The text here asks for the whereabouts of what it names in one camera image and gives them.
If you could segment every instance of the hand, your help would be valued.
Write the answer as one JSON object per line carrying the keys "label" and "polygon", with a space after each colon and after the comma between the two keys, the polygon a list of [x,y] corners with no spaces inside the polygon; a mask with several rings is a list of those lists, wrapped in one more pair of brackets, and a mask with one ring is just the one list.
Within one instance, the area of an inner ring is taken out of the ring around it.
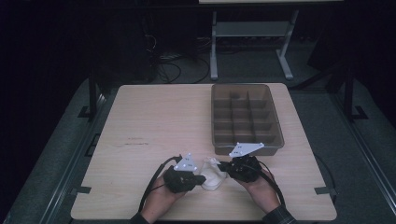
{"label": "hand", "polygon": [[171,206],[187,193],[173,193],[166,186],[162,186],[164,183],[162,176],[155,180],[152,186],[154,190],[148,195],[145,206],[140,212],[148,223],[154,223],[158,218],[165,215]]}
{"label": "hand", "polygon": [[[272,179],[269,172],[266,170],[262,171]],[[247,190],[254,203],[257,204],[265,214],[270,213],[272,210],[280,206],[275,190],[261,176],[259,176],[256,181],[250,183],[245,183],[239,180],[236,180],[236,182]]]}

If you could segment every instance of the gray floor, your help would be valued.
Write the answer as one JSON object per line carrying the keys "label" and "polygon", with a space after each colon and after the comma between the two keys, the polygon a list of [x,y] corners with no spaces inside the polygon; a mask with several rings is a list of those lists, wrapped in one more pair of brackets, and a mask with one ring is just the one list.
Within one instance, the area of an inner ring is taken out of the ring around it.
{"label": "gray floor", "polygon": [[[218,83],[282,82],[293,86],[312,77],[318,71],[306,65],[313,44],[292,43],[287,58],[295,75],[287,81],[277,61],[274,47],[262,50],[220,54]],[[208,60],[208,53],[200,55]],[[201,61],[183,59],[174,61],[182,70],[174,83],[192,83],[205,75],[207,66]],[[175,76],[172,66],[164,67],[169,76]],[[206,77],[201,83],[213,83]],[[381,171],[392,186],[396,186],[396,132],[373,102],[368,91],[355,83],[354,105],[360,105],[369,119],[350,124],[340,112],[339,96],[330,95],[321,80],[304,91],[291,91],[304,130],[313,151],[328,166],[318,160],[320,171],[329,188],[338,192],[335,208],[341,223],[396,223],[396,217],[377,183],[372,165],[362,153],[361,143],[356,141],[358,130],[366,146],[375,156]],[[161,85],[157,78],[152,84]],[[43,151],[35,169],[14,203],[8,223],[128,223],[127,220],[73,220],[70,210],[76,198],[73,189],[78,188],[91,157],[84,156],[88,145],[99,134],[117,94],[113,89],[106,99],[99,102],[99,114],[93,122],[78,118],[84,105],[88,105],[88,83],[85,81],[76,92],[57,129]]]}

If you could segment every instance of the sleeve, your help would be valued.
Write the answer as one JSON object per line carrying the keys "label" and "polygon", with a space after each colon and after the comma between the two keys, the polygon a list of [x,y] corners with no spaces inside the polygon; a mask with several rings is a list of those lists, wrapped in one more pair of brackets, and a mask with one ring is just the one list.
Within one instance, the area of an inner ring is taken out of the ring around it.
{"label": "sleeve", "polygon": [[132,218],[131,218],[131,224],[149,224],[143,217],[140,215],[140,213],[136,213]]}
{"label": "sleeve", "polygon": [[296,224],[297,220],[284,205],[280,205],[262,218],[266,224]]}

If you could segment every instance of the white object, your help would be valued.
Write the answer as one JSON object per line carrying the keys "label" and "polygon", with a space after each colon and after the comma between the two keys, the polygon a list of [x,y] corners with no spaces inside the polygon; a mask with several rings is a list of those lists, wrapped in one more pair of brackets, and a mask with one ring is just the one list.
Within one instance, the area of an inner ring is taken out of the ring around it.
{"label": "white object", "polygon": [[263,143],[237,143],[230,157],[242,157],[264,147]]}
{"label": "white object", "polygon": [[204,184],[202,184],[203,189],[215,190],[217,189],[221,182],[227,177],[226,172],[222,172],[218,167],[220,162],[216,158],[206,158],[204,159],[204,165],[201,168],[200,175],[206,178]]}
{"label": "white object", "polygon": [[196,171],[198,168],[195,166],[194,161],[192,160],[191,153],[187,154],[177,165],[174,167],[176,171]]}
{"label": "white object", "polygon": [[219,79],[218,63],[216,58],[216,40],[217,37],[221,36],[283,36],[285,39],[284,43],[281,49],[276,50],[276,56],[279,59],[286,80],[292,80],[293,74],[290,71],[285,55],[291,35],[293,34],[298,13],[298,10],[294,10],[289,21],[219,22],[217,21],[217,12],[214,11],[212,19],[212,47],[210,51],[210,77],[212,80]]}

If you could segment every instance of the metal stand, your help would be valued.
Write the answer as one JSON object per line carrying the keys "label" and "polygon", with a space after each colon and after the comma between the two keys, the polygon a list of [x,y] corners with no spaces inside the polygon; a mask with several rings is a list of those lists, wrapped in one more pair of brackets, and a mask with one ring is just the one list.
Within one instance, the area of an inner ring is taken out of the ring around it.
{"label": "metal stand", "polygon": [[88,77],[89,89],[90,89],[90,107],[83,106],[81,111],[79,112],[79,118],[88,118],[88,122],[91,122],[96,115],[97,112],[97,94],[96,94],[96,83],[94,80],[93,71],[90,73]]}
{"label": "metal stand", "polygon": [[368,119],[367,115],[364,113],[361,106],[356,105],[355,108],[358,114],[353,114],[353,82],[354,82],[354,66],[356,64],[350,62],[349,60],[340,60],[333,66],[329,67],[325,71],[307,79],[306,81],[293,86],[288,87],[290,91],[302,90],[305,87],[325,78],[326,76],[332,76],[326,85],[326,91],[328,93],[337,93],[343,85],[344,88],[344,114],[347,119],[351,122],[355,119]]}
{"label": "metal stand", "polygon": [[210,77],[218,80],[218,62],[216,58],[216,38],[218,36],[284,36],[285,41],[281,49],[276,51],[276,56],[282,66],[287,80],[292,80],[285,55],[289,46],[294,25],[297,20],[298,10],[293,11],[290,21],[232,21],[217,22],[217,12],[213,12],[212,21],[212,48],[210,52]]}

